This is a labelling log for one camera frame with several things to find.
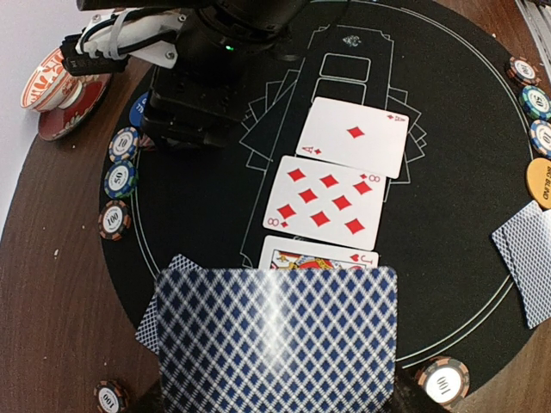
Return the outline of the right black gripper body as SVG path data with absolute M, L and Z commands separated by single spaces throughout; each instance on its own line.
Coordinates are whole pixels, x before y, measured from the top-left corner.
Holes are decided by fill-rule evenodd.
M 264 53 L 282 61 L 304 1 L 79 1 L 80 10 L 177 9 L 187 16 L 172 69 L 153 65 L 141 121 L 157 148 L 224 147 L 245 116 L 247 73 Z

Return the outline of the blue small blind button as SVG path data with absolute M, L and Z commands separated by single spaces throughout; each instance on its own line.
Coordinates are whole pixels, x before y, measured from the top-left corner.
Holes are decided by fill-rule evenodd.
M 143 114 L 145 112 L 145 105 L 147 104 L 149 93 L 145 92 L 141 94 L 132 104 L 129 110 L 128 119 L 130 124 L 135 128 L 140 128 Z

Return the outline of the blue white poker chip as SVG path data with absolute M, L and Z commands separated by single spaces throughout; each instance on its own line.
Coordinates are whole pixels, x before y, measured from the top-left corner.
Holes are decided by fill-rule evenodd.
M 127 126 L 119 130 L 111 139 L 108 147 L 108 157 L 116 163 L 123 160 L 133 160 L 139 148 L 139 133 Z

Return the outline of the green chip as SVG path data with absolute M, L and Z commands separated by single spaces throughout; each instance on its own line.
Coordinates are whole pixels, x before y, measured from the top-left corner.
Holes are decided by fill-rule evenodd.
M 550 98 L 542 89 L 533 85 L 525 86 L 519 94 L 518 101 L 532 120 L 550 120 Z
M 104 191 L 110 199 L 124 199 L 136 189 L 138 180 L 138 170 L 133 163 L 121 160 L 114 163 L 106 173 L 103 180 Z

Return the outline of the eight of diamonds card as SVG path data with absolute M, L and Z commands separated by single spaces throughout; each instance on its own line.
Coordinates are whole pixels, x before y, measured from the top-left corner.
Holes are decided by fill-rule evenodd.
M 313 159 L 282 157 L 263 227 L 359 250 L 375 247 L 386 178 Z

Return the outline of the jack of hearts card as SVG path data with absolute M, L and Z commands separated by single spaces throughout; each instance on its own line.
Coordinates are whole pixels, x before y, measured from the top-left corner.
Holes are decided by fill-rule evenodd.
M 347 269 L 376 268 L 379 255 L 324 243 L 267 236 L 260 255 L 259 269 Z

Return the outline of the ace of diamonds card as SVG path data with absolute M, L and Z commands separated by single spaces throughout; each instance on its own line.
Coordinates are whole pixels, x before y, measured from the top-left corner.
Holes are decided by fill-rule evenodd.
M 409 117 L 404 114 L 317 97 L 295 153 L 397 178 L 408 126 Z

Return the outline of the card dealt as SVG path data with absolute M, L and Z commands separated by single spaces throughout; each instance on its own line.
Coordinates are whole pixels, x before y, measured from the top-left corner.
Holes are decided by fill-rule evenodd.
M 550 211 L 505 229 L 531 329 L 550 319 Z
M 168 269 L 183 274 L 188 270 L 200 270 L 201 266 L 188 257 L 178 254 L 171 259 Z M 155 355 L 159 355 L 160 349 L 161 310 L 161 298 L 158 293 L 154 293 L 134 335 L 138 343 Z

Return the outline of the grey card deck box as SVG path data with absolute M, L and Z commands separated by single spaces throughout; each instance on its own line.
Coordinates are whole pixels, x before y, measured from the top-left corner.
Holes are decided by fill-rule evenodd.
M 379 412 L 393 394 L 392 268 L 165 270 L 156 290 L 168 412 Z

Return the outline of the orange big blind button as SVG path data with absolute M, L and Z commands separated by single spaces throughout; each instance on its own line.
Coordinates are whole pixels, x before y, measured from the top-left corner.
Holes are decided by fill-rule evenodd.
M 530 196 L 545 210 L 551 208 L 551 162 L 539 157 L 532 160 L 526 169 L 526 185 Z

